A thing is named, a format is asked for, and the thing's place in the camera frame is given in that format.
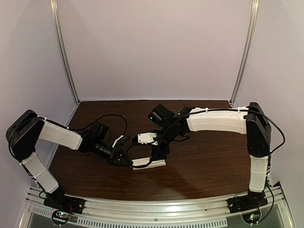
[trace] white arm segment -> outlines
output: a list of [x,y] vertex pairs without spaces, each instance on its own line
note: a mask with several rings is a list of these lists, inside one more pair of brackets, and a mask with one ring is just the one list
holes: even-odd
[[[234,110],[248,110],[246,107],[231,108]],[[204,113],[192,114],[187,119],[190,131],[225,131],[246,134],[247,112],[238,111],[208,111],[208,108],[194,108],[190,113],[205,111]],[[249,189],[253,192],[262,192],[265,187],[265,180],[268,168],[268,156],[257,158],[250,156],[250,184]]]
[[249,189],[253,192],[262,192],[265,188],[265,180],[268,173],[268,156],[256,158],[251,155],[250,160]]
[[[246,107],[231,109],[248,110]],[[208,108],[194,108],[190,114],[204,110],[206,112],[189,116],[187,123],[190,131],[225,131],[246,134],[246,120],[244,116],[247,115],[247,112],[210,111]]]
[[46,192],[52,193],[59,187],[56,179],[47,170],[35,152],[21,163],[28,169],[30,174],[33,175]]
[[52,124],[48,121],[44,122],[45,123],[38,139],[56,143],[72,150],[77,150],[79,148],[82,142],[82,138],[79,134]]

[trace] white plastic part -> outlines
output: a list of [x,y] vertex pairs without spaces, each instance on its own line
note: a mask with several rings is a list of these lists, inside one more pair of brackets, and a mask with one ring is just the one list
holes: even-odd
[[78,133],[64,129],[46,120],[38,139],[56,143],[72,150],[77,150],[82,142],[82,138]]
[[28,169],[30,174],[32,174],[46,192],[52,193],[59,187],[56,179],[47,170],[46,166],[41,162],[35,152],[21,163]]
[[[134,159],[133,165],[138,166],[138,165],[145,165],[150,161],[150,157],[147,158],[139,158],[139,159]],[[145,168],[133,168],[133,170],[143,170],[143,169],[150,169],[150,168],[155,168],[155,167],[160,167],[160,166],[165,166],[166,161],[165,160],[157,160],[157,161],[152,161],[150,165],[148,165]]]
[[238,111],[211,111],[208,108],[194,108],[190,113],[206,111],[204,113],[192,114],[187,118],[190,131],[225,131],[246,134],[246,120],[244,116],[248,110],[246,107],[231,108]]
[[120,140],[121,138],[123,137],[123,135],[119,136],[117,139],[115,139],[113,145],[112,145],[112,148],[115,147],[116,143],[118,142],[118,140]]
[[140,144],[151,143],[151,145],[155,145],[155,146],[158,145],[158,143],[155,142],[155,138],[157,137],[156,133],[152,133],[152,132],[141,133],[141,134],[138,134],[137,137],[138,137],[138,143],[140,143]]
[[265,180],[267,176],[268,168],[268,156],[262,158],[256,158],[250,156],[250,191],[262,192],[265,188]]

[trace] metal grate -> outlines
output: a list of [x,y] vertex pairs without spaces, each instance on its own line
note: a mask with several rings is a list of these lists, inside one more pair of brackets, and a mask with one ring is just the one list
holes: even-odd
[[[44,217],[50,218],[53,210],[47,209],[44,207],[34,205],[32,208],[32,213],[42,215]],[[201,222],[193,222],[187,223],[184,225],[179,224],[159,224],[159,225],[141,225],[141,224],[123,224],[123,223],[115,223],[115,222],[106,222],[97,219],[91,218],[83,218],[81,215],[76,217],[77,220],[70,221],[72,223],[76,223],[82,227],[88,228],[222,228],[227,227],[226,218],[214,219],[209,221],[201,221]]]
[[90,227],[90,228],[222,228],[227,227],[227,220],[226,218],[215,219],[212,221],[203,221],[192,223],[189,225],[167,225],[167,226],[144,226],[144,225],[122,225],[122,224],[115,224],[115,223],[108,223],[104,221],[98,221],[89,218],[79,218],[77,220],[77,224]]
[[52,211],[49,209],[41,208],[38,206],[33,206],[32,212],[35,214],[42,215],[44,217],[51,217]]

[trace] metal frame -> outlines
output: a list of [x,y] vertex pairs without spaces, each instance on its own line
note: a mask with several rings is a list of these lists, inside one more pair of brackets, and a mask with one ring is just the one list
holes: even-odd
[[79,98],[77,95],[77,91],[76,91],[75,84],[74,84],[74,81],[72,78],[70,66],[69,66],[68,60],[67,60],[67,53],[66,53],[64,42],[63,42],[63,36],[62,36],[60,20],[59,20],[57,0],[51,0],[51,9],[52,9],[52,15],[53,15],[53,20],[54,20],[54,24],[55,24],[55,32],[56,32],[58,48],[59,48],[63,68],[65,70],[67,82],[70,87],[74,103],[78,104],[80,101],[79,101]]
[[[31,213],[50,217],[53,209],[43,205],[43,199],[38,195],[40,189],[31,187],[27,198],[26,208],[21,218],[19,228],[27,228]],[[285,228],[293,228],[293,220],[286,202],[283,189],[272,187],[275,196],[275,204],[280,208],[280,214],[284,221]],[[269,207],[272,203],[272,196],[268,189],[265,189]],[[205,227],[226,227],[227,218],[239,216],[241,213],[230,214],[226,200],[234,196],[242,196],[247,193],[232,194],[204,199],[169,200],[169,201],[123,201],[109,199],[84,198],[84,210],[82,215],[74,215],[69,223],[97,228],[102,224],[109,224],[107,227],[124,226],[127,228],[157,228],[157,227],[199,227],[198,224],[206,224]]]
[[258,16],[258,8],[259,8],[259,0],[252,0],[252,6],[251,6],[251,13],[250,13],[250,20],[249,20],[249,26],[248,26],[248,32],[245,42],[245,48],[241,60],[241,64],[238,70],[237,75],[237,81],[234,86],[231,100],[229,101],[232,106],[235,106],[236,97],[238,95],[240,85],[242,82],[242,78],[245,72],[246,64],[249,58],[250,48],[253,41],[254,33],[257,26],[257,16]]

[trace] black joint housing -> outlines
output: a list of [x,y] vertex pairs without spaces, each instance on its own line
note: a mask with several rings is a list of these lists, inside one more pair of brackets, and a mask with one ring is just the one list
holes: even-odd
[[247,149],[250,155],[258,158],[270,155],[271,126],[262,115],[264,112],[260,105],[251,102],[246,116]]

